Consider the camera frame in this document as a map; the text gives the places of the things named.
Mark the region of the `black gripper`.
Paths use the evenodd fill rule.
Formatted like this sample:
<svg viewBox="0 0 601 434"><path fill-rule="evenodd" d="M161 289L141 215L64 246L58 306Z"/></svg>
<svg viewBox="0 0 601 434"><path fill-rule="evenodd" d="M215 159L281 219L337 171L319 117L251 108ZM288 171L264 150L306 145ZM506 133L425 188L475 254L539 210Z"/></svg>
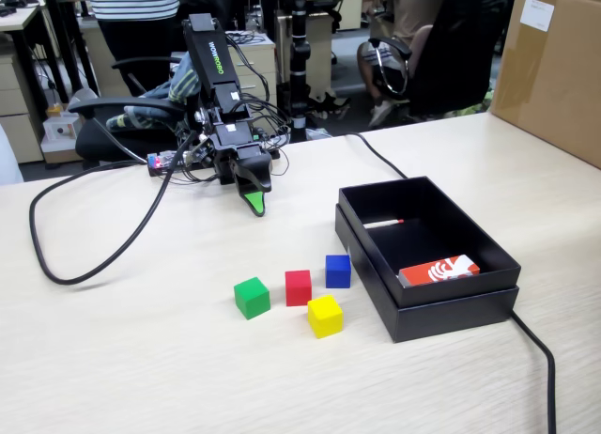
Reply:
<svg viewBox="0 0 601 434"><path fill-rule="evenodd" d="M253 139L247 121L219 124L212 134L213 167L222 185L236 182L239 194L256 217L265 215L271 191L271 155Z"/></svg>

